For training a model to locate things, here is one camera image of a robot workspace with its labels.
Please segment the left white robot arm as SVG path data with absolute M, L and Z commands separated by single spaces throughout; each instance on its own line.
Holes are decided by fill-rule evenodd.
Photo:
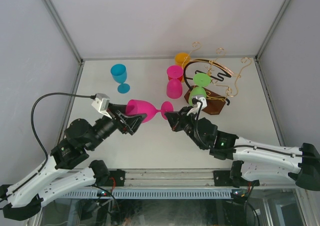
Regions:
M 5 218 L 23 221 L 37 214 L 42 207 L 70 191 L 85 186 L 103 186 L 110 172 L 103 160 L 94 160 L 88 167 L 62 178 L 88 159 L 88 151 L 95 150 L 113 132 L 133 135 L 147 114 L 126 115 L 125 105 L 111 104 L 108 115 L 90 125 L 76 119 L 65 130 L 65 138 L 52 149 L 46 163 L 20 182 L 1 186 L 0 197 L 7 200 L 2 208 Z

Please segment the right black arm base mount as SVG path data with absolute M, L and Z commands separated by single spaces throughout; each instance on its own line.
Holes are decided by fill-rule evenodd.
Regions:
M 233 172 L 231 170 L 215 170 L 213 171 L 214 185 L 217 187 L 232 186 L 239 188 L 241 186 L 249 186 L 249 184 L 256 182 L 260 185 L 259 180 L 249 181 L 242 178 L 241 172 Z

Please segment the green plastic wine glass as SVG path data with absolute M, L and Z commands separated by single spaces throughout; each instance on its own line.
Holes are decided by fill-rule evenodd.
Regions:
M 201 95 L 204 98 L 207 97 L 205 87 L 211 83 L 211 78 L 205 73 L 195 74 L 193 77 L 195 86 L 190 91 L 188 103 L 192 105 L 192 96 Z

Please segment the pink wine glass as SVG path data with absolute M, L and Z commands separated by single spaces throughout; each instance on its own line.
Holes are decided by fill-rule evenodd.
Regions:
M 178 67 L 177 65 L 172 65 L 167 68 L 167 76 L 170 76 L 172 78 L 178 78 Z M 176 79 L 172 79 L 168 81 L 167 86 L 166 86 L 166 94 L 169 98 L 171 99 L 178 99 L 181 97 L 183 93 L 183 86 L 182 82 Z
M 157 109 L 152 103 L 148 101 L 131 99 L 126 105 L 125 115 L 133 116 L 138 114 L 146 114 L 146 118 L 143 120 L 143 123 L 146 123 L 152 120 L 157 113 L 161 113 L 163 119 L 167 120 L 165 113 L 173 111 L 174 107 L 169 101 L 164 101 L 161 105 L 161 108 Z

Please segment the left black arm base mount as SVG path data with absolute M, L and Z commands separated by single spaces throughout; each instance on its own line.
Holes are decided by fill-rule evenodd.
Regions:
M 108 179 L 98 182 L 97 185 L 101 187 L 122 187 L 125 184 L 126 172 L 121 169 L 111 170 Z

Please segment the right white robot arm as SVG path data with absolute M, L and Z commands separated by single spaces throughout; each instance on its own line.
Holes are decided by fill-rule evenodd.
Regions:
M 280 147 L 257 143 L 235 134 L 219 131 L 200 111 L 183 107 L 165 116 L 173 132 L 184 131 L 201 150 L 219 160 L 231 160 L 230 181 L 289 180 L 296 186 L 318 191 L 320 185 L 320 154 L 310 143 L 301 147 Z

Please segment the gold wire wine glass rack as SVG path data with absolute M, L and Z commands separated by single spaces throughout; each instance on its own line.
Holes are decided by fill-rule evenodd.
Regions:
M 206 91 L 206 101 L 207 107 L 203 109 L 209 115 L 219 115 L 224 106 L 230 104 L 230 98 L 233 98 L 239 94 L 238 80 L 242 76 L 244 68 L 252 64 L 252 59 L 248 57 L 243 57 L 240 62 L 243 64 L 239 72 L 234 72 L 227 66 L 218 62 L 218 59 L 226 55 L 226 51 L 223 48 L 218 48 L 216 54 L 218 58 L 215 59 L 193 59 L 191 54 L 199 50 L 202 47 L 201 43 L 193 42 L 192 50 L 190 54 L 190 62 L 187 63 L 183 70 L 183 78 L 188 91 L 186 92 L 184 98 L 186 102 L 189 100 L 189 95 L 192 88 L 195 86 L 193 82 L 193 77 L 198 73 L 207 74 L 211 82 L 204 89 Z M 187 76 L 187 69 L 189 66 L 194 64 L 204 64 L 205 71 L 195 70 L 193 77 Z

